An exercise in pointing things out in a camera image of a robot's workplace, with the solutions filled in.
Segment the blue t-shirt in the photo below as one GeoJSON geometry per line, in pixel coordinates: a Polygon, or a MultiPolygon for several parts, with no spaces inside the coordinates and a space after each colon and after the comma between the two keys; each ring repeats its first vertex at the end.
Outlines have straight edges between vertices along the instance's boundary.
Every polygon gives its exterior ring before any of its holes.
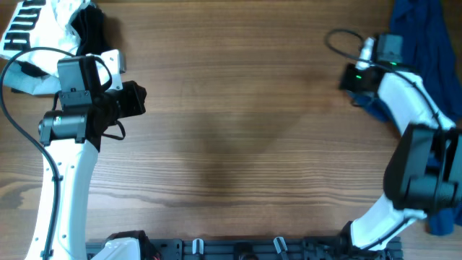
{"type": "MultiPolygon", "coordinates": [[[[389,23],[391,33],[401,35],[403,62],[420,73],[424,87],[438,108],[451,121],[461,119],[461,83],[456,75],[456,55],[438,0],[395,1],[389,23]]],[[[381,121],[391,119],[385,103],[349,93],[356,104],[381,121]]],[[[443,209],[428,218],[428,232],[450,235],[454,225],[461,226],[461,204],[443,209]]]]}

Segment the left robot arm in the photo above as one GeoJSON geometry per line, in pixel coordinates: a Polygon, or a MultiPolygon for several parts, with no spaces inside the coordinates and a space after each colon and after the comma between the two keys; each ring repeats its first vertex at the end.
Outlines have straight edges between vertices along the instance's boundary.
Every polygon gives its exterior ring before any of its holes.
{"type": "Polygon", "coordinates": [[[58,62],[61,109],[39,123],[43,185],[27,259],[86,259],[85,223],[90,180],[101,139],[122,118],[145,113],[145,88],[123,82],[118,50],[58,62]]]}

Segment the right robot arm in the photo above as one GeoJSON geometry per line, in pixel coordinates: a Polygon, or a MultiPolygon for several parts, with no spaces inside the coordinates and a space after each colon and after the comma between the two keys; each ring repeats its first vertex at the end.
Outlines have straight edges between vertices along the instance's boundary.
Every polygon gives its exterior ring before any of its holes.
{"type": "Polygon", "coordinates": [[[402,63],[402,38],[382,34],[348,54],[340,88],[378,102],[400,134],[383,176],[383,194],[347,228],[352,248],[382,251],[401,231],[461,204],[461,130],[402,63]]]}

